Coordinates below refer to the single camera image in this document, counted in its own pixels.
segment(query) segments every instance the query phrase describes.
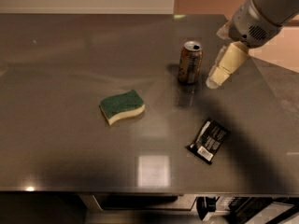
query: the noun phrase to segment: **sponge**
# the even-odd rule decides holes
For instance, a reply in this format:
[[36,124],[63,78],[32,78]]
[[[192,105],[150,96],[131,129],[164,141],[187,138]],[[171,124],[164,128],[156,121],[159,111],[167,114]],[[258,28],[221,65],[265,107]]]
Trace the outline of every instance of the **sponge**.
[[134,90],[107,97],[101,101],[100,107],[109,125],[119,119],[137,116],[145,110],[143,100]]

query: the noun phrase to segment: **robotic hand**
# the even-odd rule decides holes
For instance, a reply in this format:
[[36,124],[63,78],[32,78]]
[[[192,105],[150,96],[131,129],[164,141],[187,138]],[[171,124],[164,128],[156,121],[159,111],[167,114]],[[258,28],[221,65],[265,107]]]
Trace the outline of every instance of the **robotic hand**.
[[207,86],[218,88],[249,57],[249,49],[264,45],[298,13],[299,0],[247,0],[220,28],[234,42],[221,49]]

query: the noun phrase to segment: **soda can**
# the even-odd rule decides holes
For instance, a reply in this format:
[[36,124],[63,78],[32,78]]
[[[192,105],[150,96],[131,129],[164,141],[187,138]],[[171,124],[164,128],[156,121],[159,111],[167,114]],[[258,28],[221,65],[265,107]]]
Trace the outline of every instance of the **soda can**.
[[199,77],[203,60],[203,49],[198,41],[184,44],[179,61],[178,80],[183,84],[195,84]]

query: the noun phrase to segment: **black snack bar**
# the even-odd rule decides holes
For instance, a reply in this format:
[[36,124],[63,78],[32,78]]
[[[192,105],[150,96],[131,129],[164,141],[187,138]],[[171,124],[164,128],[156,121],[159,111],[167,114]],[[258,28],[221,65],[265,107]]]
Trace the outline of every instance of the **black snack bar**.
[[211,164],[212,159],[230,132],[217,121],[208,118],[194,141],[186,148],[198,158]]

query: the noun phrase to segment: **can top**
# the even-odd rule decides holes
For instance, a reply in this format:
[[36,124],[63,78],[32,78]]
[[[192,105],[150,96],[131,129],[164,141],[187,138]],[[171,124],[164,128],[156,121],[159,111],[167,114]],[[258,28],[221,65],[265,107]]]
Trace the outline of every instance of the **can top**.
[[187,41],[184,48],[189,51],[199,51],[202,50],[202,45],[198,41]]

